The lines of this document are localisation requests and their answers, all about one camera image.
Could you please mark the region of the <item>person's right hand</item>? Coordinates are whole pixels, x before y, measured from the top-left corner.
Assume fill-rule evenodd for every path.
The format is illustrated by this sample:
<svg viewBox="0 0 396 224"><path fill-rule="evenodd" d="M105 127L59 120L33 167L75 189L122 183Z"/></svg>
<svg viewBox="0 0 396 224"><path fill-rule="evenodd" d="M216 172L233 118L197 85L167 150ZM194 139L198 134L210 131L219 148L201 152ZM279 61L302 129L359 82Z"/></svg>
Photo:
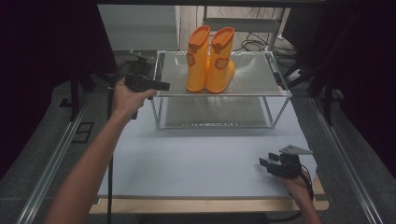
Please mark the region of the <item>person's right hand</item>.
<svg viewBox="0 0 396 224"><path fill-rule="evenodd" d="M309 178L310 175L308 174L308 172L302 170L300 175L294 179L280 177L279 180L285 185L286 189L294 199L298 197L309 197L311 199L311 185Z"/></svg>

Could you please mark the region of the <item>dark curtain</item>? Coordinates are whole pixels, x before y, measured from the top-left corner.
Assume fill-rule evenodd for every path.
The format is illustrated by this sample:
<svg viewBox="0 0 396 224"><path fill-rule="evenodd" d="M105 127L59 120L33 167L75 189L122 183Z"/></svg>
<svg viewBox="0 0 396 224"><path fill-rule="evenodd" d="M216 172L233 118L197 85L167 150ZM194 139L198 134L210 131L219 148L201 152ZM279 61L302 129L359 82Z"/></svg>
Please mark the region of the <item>dark curtain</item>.
<svg viewBox="0 0 396 224"><path fill-rule="evenodd" d="M346 117L396 177L396 0L357 0L353 7L293 8L283 36L314 68L345 39L308 92L325 85L343 94Z"/></svg>
<svg viewBox="0 0 396 224"><path fill-rule="evenodd" d="M117 69L99 0L0 0L0 179L70 77Z"/></svg>

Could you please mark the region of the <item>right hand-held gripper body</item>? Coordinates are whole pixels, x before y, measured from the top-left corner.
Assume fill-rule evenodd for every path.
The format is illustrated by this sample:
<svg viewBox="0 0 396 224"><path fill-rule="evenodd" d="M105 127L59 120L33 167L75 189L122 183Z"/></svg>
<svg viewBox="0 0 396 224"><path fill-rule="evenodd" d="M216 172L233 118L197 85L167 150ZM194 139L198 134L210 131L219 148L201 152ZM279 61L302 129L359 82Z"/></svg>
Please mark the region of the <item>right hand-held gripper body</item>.
<svg viewBox="0 0 396 224"><path fill-rule="evenodd" d="M289 179L296 178L302 171L300 155L313 154L313 152L308 149L294 145L283 147L279 152L279 162L274 175Z"/></svg>

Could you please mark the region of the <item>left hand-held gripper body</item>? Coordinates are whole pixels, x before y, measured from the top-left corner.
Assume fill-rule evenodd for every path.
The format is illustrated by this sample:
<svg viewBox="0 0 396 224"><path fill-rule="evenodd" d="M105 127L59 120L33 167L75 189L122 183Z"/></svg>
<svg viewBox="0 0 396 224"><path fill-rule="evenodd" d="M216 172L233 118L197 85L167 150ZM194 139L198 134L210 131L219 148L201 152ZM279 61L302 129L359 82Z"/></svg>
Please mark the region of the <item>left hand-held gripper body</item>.
<svg viewBox="0 0 396 224"><path fill-rule="evenodd" d="M124 85L134 92L143 92L154 89L153 79L149 76L152 65L148 63L148 58L130 51L136 57L134 61L128 61L129 72L125 76Z"/></svg>

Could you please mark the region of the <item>white table mat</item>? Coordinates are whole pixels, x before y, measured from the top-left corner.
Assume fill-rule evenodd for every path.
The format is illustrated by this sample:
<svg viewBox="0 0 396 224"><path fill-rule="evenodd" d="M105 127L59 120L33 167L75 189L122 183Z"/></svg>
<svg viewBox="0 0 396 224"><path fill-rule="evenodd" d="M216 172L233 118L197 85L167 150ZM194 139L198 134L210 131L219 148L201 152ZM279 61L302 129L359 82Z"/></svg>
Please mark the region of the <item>white table mat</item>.
<svg viewBox="0 0 396 224"><path fill-rule="evenodd" d="M306 147L289 101L274 128L159 129L153 100L121 134L114 168L99 189L115 198L277 198L286 188L259 158Z"/></svg>

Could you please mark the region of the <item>metal frame shoe rack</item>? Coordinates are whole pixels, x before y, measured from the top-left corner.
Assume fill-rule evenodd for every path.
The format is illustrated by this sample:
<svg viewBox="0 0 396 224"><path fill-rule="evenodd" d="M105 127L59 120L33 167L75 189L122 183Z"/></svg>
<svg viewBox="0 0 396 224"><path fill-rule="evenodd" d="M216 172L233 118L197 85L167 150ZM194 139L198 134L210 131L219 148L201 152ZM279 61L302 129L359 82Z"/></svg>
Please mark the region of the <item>metal frame shoe rack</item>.
<svg viewBox="0 0 396 224"><path fill-rule="evenodd" d="M157 56L155 78L168 82L153 101L159 129L274 128L291 93L284 85L276 60L269 51L235 51L236 71L221 93L185 88L187 53L162 51Z"/></svg>

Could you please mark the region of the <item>aluminium rail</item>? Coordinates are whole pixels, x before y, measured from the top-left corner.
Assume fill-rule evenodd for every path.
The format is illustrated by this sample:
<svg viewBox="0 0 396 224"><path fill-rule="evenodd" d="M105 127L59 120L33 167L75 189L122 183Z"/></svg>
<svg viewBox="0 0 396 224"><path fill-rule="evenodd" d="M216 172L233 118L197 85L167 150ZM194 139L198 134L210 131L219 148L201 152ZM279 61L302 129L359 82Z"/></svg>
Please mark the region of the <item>aluminium rail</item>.
<svg viewBox="0 0 396 224"><path fill-rule="evenodd" d="M345 149L338 138L334 128L332 125L328 123L325 119L320 101L318 98L310 98L310 102L315 108L316 115L318 117L319 123L322 126L327 138L330 141L330 145L336 155L337 159L340 162L340 166L346 174L346 178L352 187L358 202L361 205L361 209L366 215L370 224L384 224L382 217L379 215L375 202L370 196L366 187L364 187L361 179L358 176L357 171L353 167Z"/></svg>
<svg viewBox="0 0 396 224"><path fill-rule="evenodd" d="M33 191L31 192L28 200L21 210L19 217L15 224L32 224L35 220L35 216L43 203L45 196L50 188L50 185L55 177L66 153L66 150L71 144L74 134L77 131L78 125L80 124L82 117L86 112L87 105L90 101L91 94L83 93L80 99L80 110L78 111L75 119L68 123L64 134L59 141L57 147L52 152L49 161L38 178Z"/></svg>

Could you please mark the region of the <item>grey panel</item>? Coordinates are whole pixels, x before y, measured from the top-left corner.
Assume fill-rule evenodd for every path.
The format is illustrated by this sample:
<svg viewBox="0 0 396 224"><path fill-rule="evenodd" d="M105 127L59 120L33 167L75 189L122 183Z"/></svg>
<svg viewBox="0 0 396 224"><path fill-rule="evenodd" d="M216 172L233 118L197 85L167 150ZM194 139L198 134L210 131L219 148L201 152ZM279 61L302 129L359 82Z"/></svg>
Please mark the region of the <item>grey panel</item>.
<svg viewBox="0 0 396 224"><path fill-rule="evenodd" d="M178 6L99 5L113 50L179 48Z"/></svg>

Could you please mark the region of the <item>black stand legs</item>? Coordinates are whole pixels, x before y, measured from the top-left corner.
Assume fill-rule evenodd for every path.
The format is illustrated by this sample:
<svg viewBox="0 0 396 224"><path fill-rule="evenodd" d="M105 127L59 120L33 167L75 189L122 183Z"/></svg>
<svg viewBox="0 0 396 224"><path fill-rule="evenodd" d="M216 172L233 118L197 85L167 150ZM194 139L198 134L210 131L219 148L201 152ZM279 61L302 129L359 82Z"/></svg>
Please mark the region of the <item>black stand legs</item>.
<svg viewBox="0 0 396 224"><path fill-rule="evenodd" d="M68 99L62 99L60 107L71 108L71 121L74 121L77 118L78 112L82 108L79 98L79 88L82 88L84 92L93 92L95 90L93 76L101 78L107 84L110 84L114 77L112 74L106 74L103 72L95 72L91 74L86 71L72 70L69 73L70 97Z"/></svg>
<svg viewBox="0 0 396 224"><path fill-rule="evenodd" d="M304 68L303 73L288 82L286 86L291 89L313 78L312 83L307 88L307 93L309 96L317 97L321 91L324 91L322 115L330 126L332 126L332 93L334 89L334 78L330 68L333 59L334 57L331 54L321 60L317 59L313 54L300 56L296 63L283 75L283 78L287 79L297 69Z"/></svg>

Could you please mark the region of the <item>yellow duck rain boot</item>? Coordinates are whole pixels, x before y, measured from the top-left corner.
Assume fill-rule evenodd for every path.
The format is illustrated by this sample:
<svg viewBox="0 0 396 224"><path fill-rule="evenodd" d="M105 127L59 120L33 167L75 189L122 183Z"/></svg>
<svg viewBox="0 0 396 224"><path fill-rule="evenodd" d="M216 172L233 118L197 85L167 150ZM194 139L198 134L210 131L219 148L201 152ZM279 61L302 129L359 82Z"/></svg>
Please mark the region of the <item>yellow duck rain boot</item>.
<svg viewBox="0 0 396 224"><path fill-rule="evenodd" d="M188 77L186 89L197 92L204 88L207 73L207 50L210 27L196 28L189 39L187 51Z"/></svg>
<svg viewBox="0 0 396 224"><path fill-rule="evenodd" d="M234 28L225 27L218 30L211 40L211 50L207 82L205 87L213 93L223 92L235 72L231 59Z"/></svg>

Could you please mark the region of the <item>person's left hand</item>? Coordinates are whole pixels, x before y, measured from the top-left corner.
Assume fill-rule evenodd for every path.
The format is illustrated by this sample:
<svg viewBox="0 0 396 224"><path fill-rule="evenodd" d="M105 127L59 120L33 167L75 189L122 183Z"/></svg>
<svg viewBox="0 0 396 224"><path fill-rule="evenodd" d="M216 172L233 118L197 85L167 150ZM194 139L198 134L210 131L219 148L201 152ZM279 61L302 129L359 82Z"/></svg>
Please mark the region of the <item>person's left hand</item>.
<svg viewBox="0 0 396 224"><path fill-rule="evenodd" d="M144 101L157 94L154 89L134 92L124 84L124 77L116 82L113 95L112 118L130 120L135 112L144 105Z"/></svg>

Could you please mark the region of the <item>grey metal stand frame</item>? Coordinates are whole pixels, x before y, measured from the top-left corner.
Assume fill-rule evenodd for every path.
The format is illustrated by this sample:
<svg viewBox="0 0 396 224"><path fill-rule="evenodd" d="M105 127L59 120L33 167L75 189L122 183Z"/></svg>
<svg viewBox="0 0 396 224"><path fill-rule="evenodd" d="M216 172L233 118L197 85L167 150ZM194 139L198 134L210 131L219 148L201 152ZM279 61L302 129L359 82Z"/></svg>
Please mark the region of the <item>grey metal stand frame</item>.
<svg viewBox="0 0 396 224"><path fill-rule="evenodd" d="M204 6L204 15L202 25L208 25L213 31L217 31L224 27L233 27L236 32L246 33L267 33L269 40L267 41L267 51L272 51L279 34L279 30L285 15L284 7L274 8L274 15L271 18L259 17L208 17L208 6Z"/></svg>

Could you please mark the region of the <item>black floor bracket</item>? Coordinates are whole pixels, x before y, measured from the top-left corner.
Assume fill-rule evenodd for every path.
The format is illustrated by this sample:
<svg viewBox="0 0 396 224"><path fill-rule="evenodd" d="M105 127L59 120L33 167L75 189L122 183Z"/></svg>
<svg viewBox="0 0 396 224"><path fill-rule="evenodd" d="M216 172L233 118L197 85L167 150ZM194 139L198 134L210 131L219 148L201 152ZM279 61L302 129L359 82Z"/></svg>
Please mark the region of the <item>black floor bracket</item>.
<svg viewBox="0 0 396 224"><path fill-rule="evenodd" d="M75 144L86 144L92 134L93 122L81 122L73 136Z"/></svg>

